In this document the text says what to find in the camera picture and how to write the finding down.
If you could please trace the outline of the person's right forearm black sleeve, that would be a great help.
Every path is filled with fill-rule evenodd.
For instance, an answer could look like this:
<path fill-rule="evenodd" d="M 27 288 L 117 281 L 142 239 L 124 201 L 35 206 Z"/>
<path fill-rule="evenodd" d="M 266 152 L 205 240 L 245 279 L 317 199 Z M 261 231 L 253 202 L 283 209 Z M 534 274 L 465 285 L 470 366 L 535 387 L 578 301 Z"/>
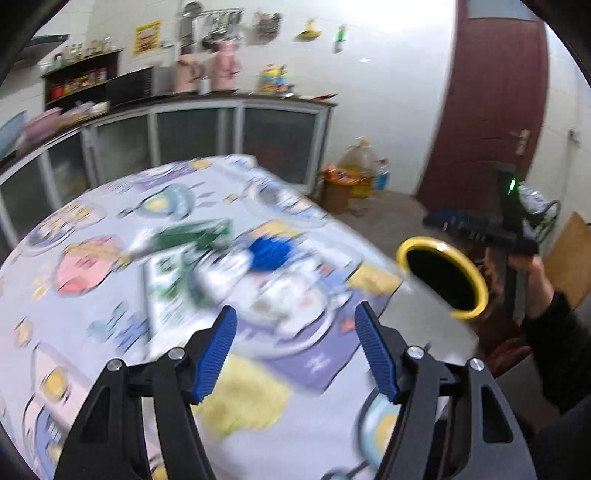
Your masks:
<path fill-rule="evenodd" d="M 540 316 L 526 316 L 521 330 L 551 405 L 564 414 L 590 396 L 590 331 L 562 292 Z"/>

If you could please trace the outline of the person's right hand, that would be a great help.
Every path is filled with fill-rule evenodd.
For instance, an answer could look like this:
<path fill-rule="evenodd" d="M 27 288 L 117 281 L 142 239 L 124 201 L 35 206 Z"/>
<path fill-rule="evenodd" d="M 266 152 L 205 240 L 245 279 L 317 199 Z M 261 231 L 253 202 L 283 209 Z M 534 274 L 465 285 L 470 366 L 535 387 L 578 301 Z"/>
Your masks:
<path fill-rule="evenodd" d="M 508 264 L 527 275 L 526 315 L 532 319 L 540 317 L 550 307 L 555 294 L 542 258 L 512 254 L 508 257 Z"/>

